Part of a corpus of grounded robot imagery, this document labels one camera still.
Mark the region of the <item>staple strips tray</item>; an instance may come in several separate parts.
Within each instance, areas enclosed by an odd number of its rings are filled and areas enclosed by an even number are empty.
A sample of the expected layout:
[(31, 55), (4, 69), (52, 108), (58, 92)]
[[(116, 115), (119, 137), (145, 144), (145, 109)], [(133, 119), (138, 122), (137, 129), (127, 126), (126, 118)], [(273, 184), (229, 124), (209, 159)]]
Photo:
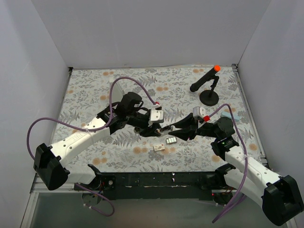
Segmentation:
[(174, 143), (177, 143), (177, 138), (174, 136), (174, 137), (169, 137), (166, 139), (166, 143), (167, 144), (174, 144)]

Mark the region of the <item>white staple box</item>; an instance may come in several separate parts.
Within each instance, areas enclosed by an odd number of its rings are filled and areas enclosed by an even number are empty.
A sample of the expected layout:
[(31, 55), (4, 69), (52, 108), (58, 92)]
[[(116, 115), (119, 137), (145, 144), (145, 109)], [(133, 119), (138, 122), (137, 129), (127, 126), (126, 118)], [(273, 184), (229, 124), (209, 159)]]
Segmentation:
[(153, 149), (154, 149), (155, 152), (163, 151), (163, 150), (165, 150), (165, 146), (164, 146), (164, 144), (158, 144), (158, 145), (154, 145)]

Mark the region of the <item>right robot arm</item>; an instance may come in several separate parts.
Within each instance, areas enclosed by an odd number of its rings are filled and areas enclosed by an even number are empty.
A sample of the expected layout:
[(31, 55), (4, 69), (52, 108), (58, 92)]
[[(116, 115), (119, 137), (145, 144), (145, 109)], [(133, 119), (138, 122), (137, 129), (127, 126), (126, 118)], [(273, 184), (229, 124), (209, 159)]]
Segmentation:
[(174, 124), (169, 134), (182, 140), (192, 140), (196, 136), (213, 137), (212, 150), (229, 168), (215, 176), (215, 184), (225, 189), (231, 186), (259, 205), (266, 217), (280, 226), (304, 210), (297, 182), (291, 176), (281, 176), (252, 157), (236, 142), (233, 121), (221, 117), (208, 123), (208, 116), (186, 118)]

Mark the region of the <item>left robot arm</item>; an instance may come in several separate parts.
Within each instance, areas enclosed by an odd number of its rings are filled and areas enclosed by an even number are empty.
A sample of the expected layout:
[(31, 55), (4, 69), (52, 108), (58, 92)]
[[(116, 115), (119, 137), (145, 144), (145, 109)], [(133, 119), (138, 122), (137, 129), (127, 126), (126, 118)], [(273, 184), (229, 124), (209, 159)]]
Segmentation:
[(66, 182), (83, 183), (89, 189), (100, 187), (101, 178), (97, 169), (89, 165), (87, 168), (75, 171), (69, 163), (82, 151), (95, 142), (110, 136), (126, 125), (133, 126), (143, 137), (160, 136), (160, 124), (164, 121), (164, 112), (158, 103), (154, 108), (144, 110), (142, 97), (128, 92), (119, 102), (110, 102), (109, 106), (97, 114), (87, 126), (77, 128), (76, 132), (67, 138), (46, 145), (42, 143), (36, 148), (34, 170), (42, 179), (48, 190), (56, 190)]

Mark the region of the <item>black round microphone stand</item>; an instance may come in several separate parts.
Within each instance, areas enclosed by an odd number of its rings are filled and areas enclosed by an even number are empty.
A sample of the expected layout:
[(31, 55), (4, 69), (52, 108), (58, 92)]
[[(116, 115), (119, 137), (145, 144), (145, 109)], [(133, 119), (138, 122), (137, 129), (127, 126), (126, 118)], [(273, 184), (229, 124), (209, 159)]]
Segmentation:
[(213, 83), (210, 86), (210, 90), (204, 90), (203, 92), (200, 93), (199, 98), (200, 101), (206, 105), (206, 106), (215, 106), (219, 102), (219, 96), (218, 94), (214, 91), (217, 83), (218, 83), (219, 77), (214, 76), (213, 77)]

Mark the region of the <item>grey metronome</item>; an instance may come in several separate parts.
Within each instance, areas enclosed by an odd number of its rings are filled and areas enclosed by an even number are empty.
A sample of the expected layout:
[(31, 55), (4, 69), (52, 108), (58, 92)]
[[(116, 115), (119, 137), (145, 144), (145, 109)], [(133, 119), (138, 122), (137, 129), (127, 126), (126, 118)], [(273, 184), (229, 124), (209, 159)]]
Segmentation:
[(112, 89), (112, 107), (114, 107), (117, 102), (121, 102), (124, 94), (125, 92), (121, 87), (120, 81), (116, 82)]

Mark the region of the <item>black microphone orange tip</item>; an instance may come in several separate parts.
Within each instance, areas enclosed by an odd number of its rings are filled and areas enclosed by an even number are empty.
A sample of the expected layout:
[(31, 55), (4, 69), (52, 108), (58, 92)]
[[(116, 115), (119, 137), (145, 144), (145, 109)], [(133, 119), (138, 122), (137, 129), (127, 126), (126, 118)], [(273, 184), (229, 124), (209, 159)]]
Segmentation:
[(203, 77), (201, 77), (197, 82), (193, 83), (190, 86), (191, 92), (196, 92), (199, 90), (199, 88), (205, 84), (208, 81), (213, 80), (213, 84), (211, 85), (211, 88), (214, 89), (217, 85), (217, 82), (219, 80), (219, 76), (216, 75), (217, 72), (221, 70), (219, 65), (215, 65), (211, 70), (209, 70)]

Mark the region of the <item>floral patterned table mat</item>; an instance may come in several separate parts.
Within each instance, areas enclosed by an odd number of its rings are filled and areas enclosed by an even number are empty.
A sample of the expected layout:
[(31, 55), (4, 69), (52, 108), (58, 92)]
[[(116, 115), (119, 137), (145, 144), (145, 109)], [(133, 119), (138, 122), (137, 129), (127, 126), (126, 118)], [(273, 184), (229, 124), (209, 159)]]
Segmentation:
[[(175, 123), (201, 104), (199, 92), (191, 92), (190, 86), (208, 71), (209, 67), (73, 70), (59, 116), (62, 124), (57, 126), (53, 142), (75, 133), (76, 127), (88, 124), (108, 106), (111, 79), (118, 79), (125, 92), (139, 94), (147, 108), (152, 106), (152, 101), (159, 102), (164, 110), (164, 125)], [(233, 69), (223, 67), (218, 76), (215, 92), (219, 102), (206, 111), (212, 114), (212, 121), (219, 119), (223, 111), (239, 116), (239, 132), (233, 137), (246, 146), (250, 157), (260, 160), (259, 142)], [(92, 164), (102, 172), (148, 172), (214, 171), (224, 164), (211, 148), (213, 138), (197, 136), (191, 141), (178, 140), (165, 145), (163, 151), (154, 151), (154, 145), (165, 142), (166, 136), (145, 138), (126, 126), (95, 142), (69, 165)]]

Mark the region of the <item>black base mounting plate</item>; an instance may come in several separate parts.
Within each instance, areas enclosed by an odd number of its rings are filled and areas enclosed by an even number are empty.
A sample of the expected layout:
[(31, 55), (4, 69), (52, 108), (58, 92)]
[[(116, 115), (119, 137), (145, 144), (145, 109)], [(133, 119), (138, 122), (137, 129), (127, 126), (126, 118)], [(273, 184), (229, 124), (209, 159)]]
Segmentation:
[(199, 199), (212, 200), (212, 193), (231, 194), (232, 188), (218, 171), (108, 172), (81, 186), (101, 192), (109, 200)]

